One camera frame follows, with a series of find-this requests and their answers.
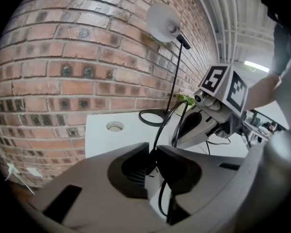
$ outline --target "brick wall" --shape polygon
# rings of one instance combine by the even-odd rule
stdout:
[[[196,90],[215,42],[199,0],[24,0],[0,40],[0,164],[42,186],[84,159],[88,114],[164,108],[179,43],[146,25],[150,5],[181,17],[184,50],[176,92]],[[43,174],[37,178],[26,167]]]

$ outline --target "black lamp stand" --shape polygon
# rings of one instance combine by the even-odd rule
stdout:
[[[187,49],[187,50],[189,50],[191,48],[188,40],[184,37],[183,34],[179,34],[177,36],[177,40],[180,42],[181,46],[180,46],[179,57],[178,57],[175,77],[174,77],[174,81],[173,81],[173,86],[171,87],[171,92],[170,92],[167,108],[166,109],[147,109],[147,110],[142,110],[138,114],[139,119],[143,123],[145,123],[147,125],[150,125],[150,126],[153,126],[153,127],[159,127],[162,123],[155,123],[155,122],[147,121],[142,117],[142,114],[146,114],[146,113],[155,114],[155,115],[161,117],[164,120],[165,116],[168,113],[170,102],[171,102],[171,99],[173,97],[173,93],[174,93],[174,89],[175,89],[176,79],[177,79],[177,76],[178,76],[178,69],[179,69],[179,65],[180,65],[182,47],[185,47],[185,49]]]

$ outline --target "ceiling light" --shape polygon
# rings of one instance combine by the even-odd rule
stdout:
[[[250,66],[250,67],[254,67],[256,69],[259,69],[259,70],[264,71],[264,72],[269,72],[269,69],[268,68],[266,68],[264,66],[261,66],[261,65],[258,65],[256,63],[250,62],[250,61],[245,61],[244,64],[247,65],[247,66]]]

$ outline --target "white lamp shade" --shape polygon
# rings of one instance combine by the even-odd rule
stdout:
[[[172,7],[164,3],[156,3],[149,8],[146,23],[153,37],[161,42],[171,42],[176,38],[167,29],[168,24],[180,28],[180,18]]]

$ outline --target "ceiling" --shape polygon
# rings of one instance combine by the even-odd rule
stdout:
[[[221,63],[231,63],[249,85],[267,75],[243,63],[270,68],[275,23],[261,0],[202,0],[216,36]]]

